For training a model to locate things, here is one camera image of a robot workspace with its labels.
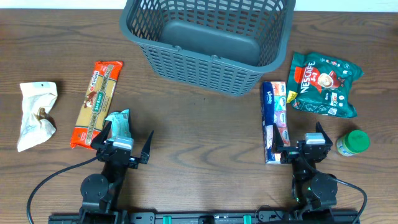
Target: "green jar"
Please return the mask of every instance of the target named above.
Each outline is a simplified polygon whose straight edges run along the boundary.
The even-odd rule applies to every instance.
[[[352,131],[337,139],[336,148],[343,156],[353,156],[366,151],[371,145],[369,136],[361,130]]]

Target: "basket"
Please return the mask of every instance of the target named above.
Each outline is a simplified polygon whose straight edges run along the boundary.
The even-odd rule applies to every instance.
[[[285,59],[295,0],[127,0],[122,33],[162,77],[240,96]]]

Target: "green nescafe bag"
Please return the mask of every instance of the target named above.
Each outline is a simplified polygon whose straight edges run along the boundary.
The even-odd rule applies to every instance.
[[[349,90],[363,74],[357,65],[337,58],[294,53],[287,103],[302,111],[354,118],[355,108],[348,103]]]

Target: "green clip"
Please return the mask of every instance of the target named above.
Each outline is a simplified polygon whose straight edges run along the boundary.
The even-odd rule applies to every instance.
[[[163,224],[172,224],[172,217],[163,217]]]
[[[251,215],[243,216],[243,224],[251,224]]]

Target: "wooden surface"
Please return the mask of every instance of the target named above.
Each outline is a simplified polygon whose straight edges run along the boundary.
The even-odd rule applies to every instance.
[[[46,176],[94,156],[69,140],[94,62],[122,60],[110,111],[130,108],[140,149],[154,129],[148,165],[130,170],[120,207],[166,211],[255,210],[294,205],[291,166],[264,165],[259,84],[233,98],[165,80],[139,47],[119,31],[121,11],[0,10],[0,223],[27,223],[25,206]],[[288,107],[292,142],[321,121],[333,141],[360,128],[371,148],[343,157],[335,148],[317,167],[368,193],[362,223],[398,223],[398,14],[295,12],[286,60],[262,80],[286,80],[292,52],[320,52],[358,64],[355,119],[314,115]],[[50,115],[57,132],[17,152],[22,108],[19,84],[53,81],[58,99]],[[77,212],[80,184],[103,163],[64,173],[45,184],[32,204],[36,223],[51,213]],[[338,208],[359,209],[362,196],[339,185]]]

